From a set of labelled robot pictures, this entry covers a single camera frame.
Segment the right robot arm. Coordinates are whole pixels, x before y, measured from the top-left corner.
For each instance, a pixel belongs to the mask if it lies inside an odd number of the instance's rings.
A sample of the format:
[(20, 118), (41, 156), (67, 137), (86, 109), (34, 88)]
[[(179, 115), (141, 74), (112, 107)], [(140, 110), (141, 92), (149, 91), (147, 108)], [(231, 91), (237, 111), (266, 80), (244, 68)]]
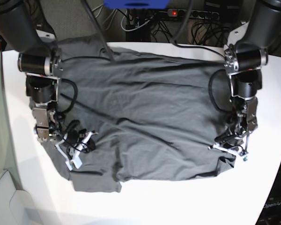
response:
[[(78, 129), (79, 120), (64, 125), (78, 97), (77, 85), (59, 75), (61, 60), (53, 40), (40, 37), (23, 0), (0, 0), (0, 34), (16, 50), (17, 65), (26, 75), (25, 91), (36, 120), (35, 135), (41, 143), (52, 142), (66, 159), (90, 153), (96, 146), (91, 131)], [(58, 109), (59, 87), (66, 83), (74, 94), (70, 105)]]

